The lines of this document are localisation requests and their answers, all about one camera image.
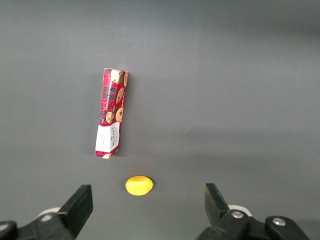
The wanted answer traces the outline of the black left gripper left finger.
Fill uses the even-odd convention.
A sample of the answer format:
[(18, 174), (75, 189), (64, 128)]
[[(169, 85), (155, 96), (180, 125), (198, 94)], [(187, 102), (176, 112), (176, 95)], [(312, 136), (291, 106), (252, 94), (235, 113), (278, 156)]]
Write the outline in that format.
[(47, 209), (28, 225), (26, 240), (75, 240), (93, 211), (92, 186), (81, 185), (60, 207)]

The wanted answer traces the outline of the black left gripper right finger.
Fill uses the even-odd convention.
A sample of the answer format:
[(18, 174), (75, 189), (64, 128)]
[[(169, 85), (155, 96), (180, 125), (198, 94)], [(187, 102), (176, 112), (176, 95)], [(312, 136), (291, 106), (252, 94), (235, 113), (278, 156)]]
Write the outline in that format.
[(251, 212), (239, 205), (227, 204), (214, 183), (205, 185), (205, 212), (210, 226), (198, 240), (251, 240)]

